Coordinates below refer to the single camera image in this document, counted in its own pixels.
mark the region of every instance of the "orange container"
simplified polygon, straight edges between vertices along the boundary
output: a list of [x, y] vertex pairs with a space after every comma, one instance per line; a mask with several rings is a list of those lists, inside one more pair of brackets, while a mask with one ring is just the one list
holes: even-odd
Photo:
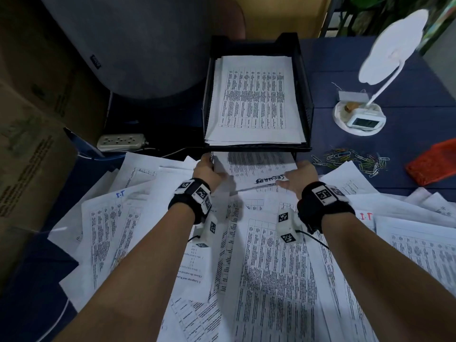
[[456, 138], [432, 145], [405, 170], [420, 186], [456, 174]]

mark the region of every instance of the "person's left hand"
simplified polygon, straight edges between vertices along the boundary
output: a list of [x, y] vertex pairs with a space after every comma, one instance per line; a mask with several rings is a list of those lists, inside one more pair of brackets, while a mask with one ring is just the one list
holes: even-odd
[[227, 177], [226, 173], [214, 172], [214, 166], [211, 163], [211, 153], [202, 155], [201, 161], [193, 170], [193, 177], [204, 180], [209, 185], [211, 192], [214, 192], [220, 183]]

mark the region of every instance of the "hand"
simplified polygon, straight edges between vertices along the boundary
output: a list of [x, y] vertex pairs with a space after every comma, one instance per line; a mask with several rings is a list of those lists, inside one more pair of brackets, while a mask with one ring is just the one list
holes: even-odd
[[211, 163], [211, 154], [202, 155], [201, 161], [193, 170], [193, 177], [204, 180], [209, 185], [211, 192], [214, 192], [220, 183], [227, 177], [226, 173], [215, 173], [214, 166]]
[[285, 172], [285, 177], [289, 181], [277, 180], [275, 184], [286, 190], [293, 191], [300, 200], [302, 198], [302, 190], [308, 184], [318, 181], [318, 174], [315, 167], [309, 161], [298, 162], [296, 166], [298, 169]]

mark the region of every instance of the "yellow wall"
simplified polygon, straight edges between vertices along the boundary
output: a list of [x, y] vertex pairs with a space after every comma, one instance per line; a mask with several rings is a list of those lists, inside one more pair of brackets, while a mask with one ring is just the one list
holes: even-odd
[[329, 0], [236, 0], [248, 39], [276, 39], [282, 32], [318, 37]]

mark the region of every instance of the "person's right arm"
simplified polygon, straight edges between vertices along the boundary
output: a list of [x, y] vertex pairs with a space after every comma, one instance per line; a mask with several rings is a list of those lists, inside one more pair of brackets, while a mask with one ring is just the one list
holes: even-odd
[[[318, 181], [308, 161], [285, 176], [298, 199]], [[456, 298], [430, 274], [349, 212], [325, 215], [322, 231], [380, 341], [456, 341]]]

